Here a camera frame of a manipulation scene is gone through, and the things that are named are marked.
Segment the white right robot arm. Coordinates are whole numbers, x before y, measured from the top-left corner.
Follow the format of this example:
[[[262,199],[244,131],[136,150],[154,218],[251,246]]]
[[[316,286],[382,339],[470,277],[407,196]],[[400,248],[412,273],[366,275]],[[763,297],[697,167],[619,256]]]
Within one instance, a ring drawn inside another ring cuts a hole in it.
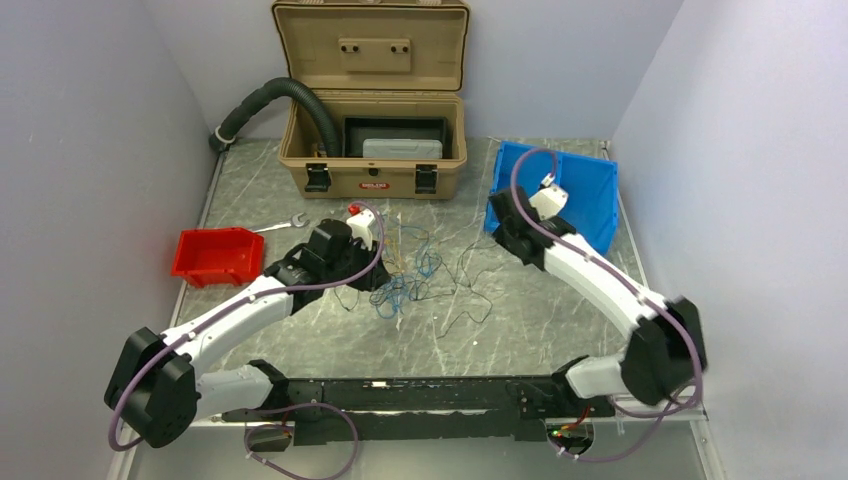
[[[708,361],[697,307],[651,291],[607,261],[553,212],[562,203],[559,193],[548,187],[529,196],[516,187],[489,197],[499,223],[496,243],[574,288],[626,341],[619,353],[584,356],[560,368],[550,391],[555,409],[574,415],[591,398],[620,394],[655,406],[688,383],[701,384]]]

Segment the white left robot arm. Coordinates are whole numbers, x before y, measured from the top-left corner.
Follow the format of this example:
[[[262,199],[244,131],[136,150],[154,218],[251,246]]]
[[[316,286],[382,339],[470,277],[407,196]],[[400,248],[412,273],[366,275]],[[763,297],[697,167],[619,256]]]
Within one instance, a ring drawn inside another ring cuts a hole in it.
[[[127,450],[118,427],[154,448],[176,440],[199,419],[248,409],[264,420],[287,406],[287,379],[268,362],[234,370],[212,366],[254,334],[295,315],[338,287],[373,291],[388,281],[381,217],[364,210],[325,219],[310,238],[267,267],[237,295],[162,333],[144,327],[126,340],[104,393],[113,416],[109,445]]]

